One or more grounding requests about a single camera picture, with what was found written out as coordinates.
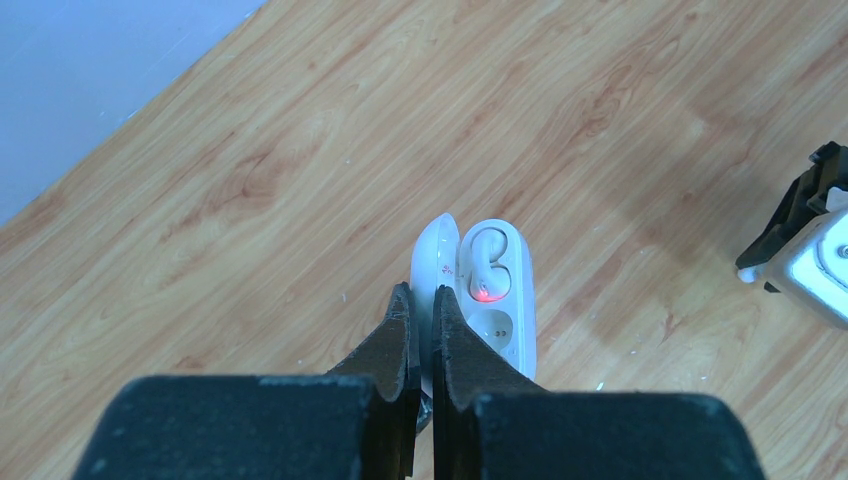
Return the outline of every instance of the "white earbud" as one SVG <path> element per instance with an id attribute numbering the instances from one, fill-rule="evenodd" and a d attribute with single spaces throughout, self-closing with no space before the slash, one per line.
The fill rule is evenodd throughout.
<path id="1" fill-rule="evenodd" d="M 506 253 L 506 235 L 495 228 L 480 231 L 471 242 L 471 279 L 468 289 L 478 302 L 496 302 L 509 293 L 509 271 L 496 265 Z"/>

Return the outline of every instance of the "wooden floor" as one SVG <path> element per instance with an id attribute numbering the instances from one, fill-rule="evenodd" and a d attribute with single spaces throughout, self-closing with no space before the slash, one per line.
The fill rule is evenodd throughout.
<path id="1" fill-rule="evenodd" d="M 733 268 L 846 112 L 843 0 L 271 0 L 0 230 L 0 478 L 139 375 L 327 370 L 445 211 L 527 238 L 542 386 L 714 394 L 848 478 L 848 333 Z"/>

